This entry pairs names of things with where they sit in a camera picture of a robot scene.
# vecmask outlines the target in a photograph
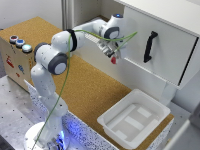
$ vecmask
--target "white plastic bin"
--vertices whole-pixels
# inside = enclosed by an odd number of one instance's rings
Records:
[[[105,133],[125,149],[136,149],[169,115],[170,109],[133,90],[98,118]]]

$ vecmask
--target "brown countertop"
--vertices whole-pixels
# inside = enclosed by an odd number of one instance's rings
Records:
[[[50,23],[36,17],[0,31],[0,36],[9,42],[11,35],[18,35],[34,48],[40,42],[50,43],[52,36],[60,31]],[[66,72],[53,76],[57,93],[61,90],[65,75]],[[128,87],[74,55],[71,58],[69,78],[62,98],[72,113],[119,149],[123,149],[104,133],[102,126],[97,123],[97,118],[130,92],[131,89]],[[172,119],[173,115],[169,115],[137,150],[148,148]]]

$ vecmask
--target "green cable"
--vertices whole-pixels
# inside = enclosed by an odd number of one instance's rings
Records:
[[[95,37],[97,37],[97,38],[99,38],[99,39],[103,39],[103,40],[106,40],[106,41],[121,41],[121,40],[124,40],[124,39],[127,39],[127,38],[128,38],[128,40],[126,40],[126,41],[125,41],[120,47],[118,47],[114,52],[120,50],[121,47],[123,47],[129,40],[131,40],[131,39],[137,34],[137,32],[135,32],[135,33],[133,33],[133,34],[130,34],[130,35],[128,35],[128,36],[126,36],[126,37],[124,37],[124,38],[120,38],[120,39],[105,39],[105,38],[103,38],[103,37],[100,37],[100,36],[98,36],[98,35],[96,35],[96,34],[94,34],[94,33],[91,33],[91,32],[85,31],[85,30],[76,30],[75,32],[85,32],[85,33],[91,34],[91,35],[93,35],[93,36],[95,36]],[[39,138],[40,138],[40,135],[41,135],[41,133],[42,133],[42,131],[43,131],[45,125],[47,124],[47,121],[49,120],[51,114],[52,114],[53,111],[55,110],[55,108],[56,108],[56,106],[57,106],[57,104],[58,104],[58,102],[59,102],[59,100],[60,100],[60,98],[61,98],[61,95],[62,95],[62,92],[63,92],[63,90],[64,90],[65,84],[66,84],[66,82],[67,82],[67,78],[68,78],[68,75],[69,75],[69,69],[70,69],[70,39],[71,39],[71,34],[70,34],[69,40],[68,40],[69,63],[68,63],[67,75],[66,75],[66,77],[65,77],[65,80],[64,80],[62,89],[61,89],[61,91],[60,91],[59,97],[58,97],[58,99],[57,99],[57,101],[56,101],[56,104],[55,104],[55,106],[53,107],[53,109],[51,110],[50,114],[48,115],[48,117],[47,117],[47,119],[46,119],[46,121],[45,121],[45,123],[44,123],[44,125],[43,125],[43,127],[42,127],[42,129],[41,129],[41,131],[40,131],[40,133],[39,133],[39,135],[38,135],[38,137],[37,137],[37,139],[36,139],[34,145],[33,145],[32,150],[34,149],[36,143],[38,142],[38,140],[39,140]]]

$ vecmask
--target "black handle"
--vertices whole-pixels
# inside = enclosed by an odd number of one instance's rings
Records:
[[[147,63],[152,58],[150,56],[151,46],[152,46],[153,39],[157,36],[158,36],[158,33],[154,32],[154,31],[151,32],[151,35],[150,35],[150,37],[147,41],[146,51],[145,51],[145,54],[144,54],[144,63]]]

